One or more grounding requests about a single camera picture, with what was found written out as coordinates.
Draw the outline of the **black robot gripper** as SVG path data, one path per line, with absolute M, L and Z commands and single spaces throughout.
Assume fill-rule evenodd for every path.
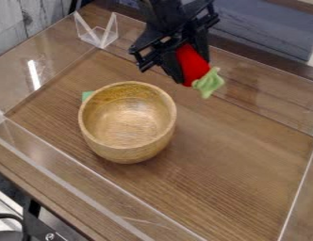
M 145 72 L 161 66 L 177 84 L 183 83 L 174 50 L 189 42 L 209 62 L 208 29 L 218 22 L 214 0 L 137 0 L 139 13 L 145 18 L 145 29 L 129 54 L 135 57 L 138 69 Z

